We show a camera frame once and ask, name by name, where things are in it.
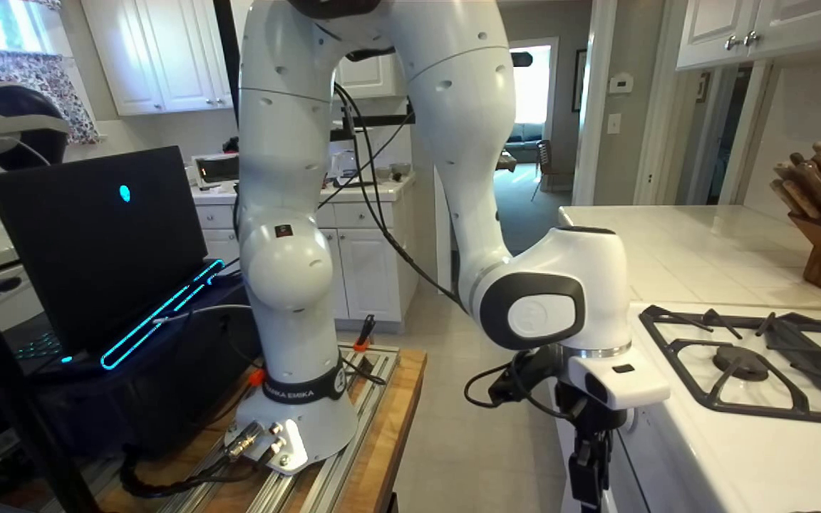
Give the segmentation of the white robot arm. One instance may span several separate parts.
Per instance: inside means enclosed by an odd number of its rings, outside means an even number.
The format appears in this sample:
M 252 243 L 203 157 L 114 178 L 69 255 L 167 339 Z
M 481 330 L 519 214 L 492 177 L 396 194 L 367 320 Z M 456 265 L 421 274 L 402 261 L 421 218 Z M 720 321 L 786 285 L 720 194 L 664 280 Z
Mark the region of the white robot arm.
M 491 396 L 525 398 L 550 378 L 555 412 L 575 425 L 573 498 L 606 513 L 606 434 L 637 398 L 623 247 L 592 227 L 553 227 L 522 253 L 508 247 L 492 168 L 515 92 L 495 0 L 252 0 L 240 73 L 237 243 L 267 381 L 237 419 L 281 426 L 291 466 L 355 435 L 334 320 L 339 255 L 319 223 L 334 73 L 355 52 L 389 52 L 408 77 L 458 247 L 456 305 L 513 352 Z

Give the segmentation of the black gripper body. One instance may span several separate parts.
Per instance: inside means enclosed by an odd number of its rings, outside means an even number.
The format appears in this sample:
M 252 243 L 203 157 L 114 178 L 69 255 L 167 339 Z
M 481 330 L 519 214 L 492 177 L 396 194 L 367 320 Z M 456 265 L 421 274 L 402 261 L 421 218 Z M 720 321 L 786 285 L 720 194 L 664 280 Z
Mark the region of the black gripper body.
M 567 455 L 573 498 L 580 513 L 612 513 L 606 505 L 612 434 L 623 425 L 626 412 L 610 409 L 569 385 L 555 385 L 555 405 L 560 419 L 575 426 Z

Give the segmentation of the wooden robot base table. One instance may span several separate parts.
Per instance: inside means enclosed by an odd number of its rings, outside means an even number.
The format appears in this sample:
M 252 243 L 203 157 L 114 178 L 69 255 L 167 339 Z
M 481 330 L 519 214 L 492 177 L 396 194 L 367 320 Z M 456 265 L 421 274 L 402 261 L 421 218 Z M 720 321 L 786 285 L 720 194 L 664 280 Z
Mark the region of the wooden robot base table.
M 347 352 L 364 367 L 347 387 L 358 421 L 355 439 L 337 455 L 277 473 L 297 449 L 281 426 L 245 426 L 224 435 L 230 412 L 208 425 L 183 452 L 164 462 L 141 462 L 134 475 L 150 486 L 186 478 L 195 485 L 170 495 L 134 495 L 120 478 L 100 492 L 104 513 L 386 513 L 404 441 L 421 396 L 428 355 L 386 344 Z

